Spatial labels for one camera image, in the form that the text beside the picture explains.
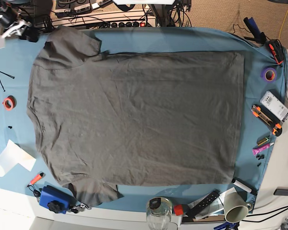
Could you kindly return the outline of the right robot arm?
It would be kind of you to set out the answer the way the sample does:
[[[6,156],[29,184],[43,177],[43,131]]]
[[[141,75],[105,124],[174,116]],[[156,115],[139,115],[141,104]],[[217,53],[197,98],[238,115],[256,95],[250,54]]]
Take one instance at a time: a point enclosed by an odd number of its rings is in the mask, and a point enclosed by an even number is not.
[[[23,19],[10,5],[0,1],[0,43],[13,35],[32,43],[39,40],[38,29],[32,22]]]

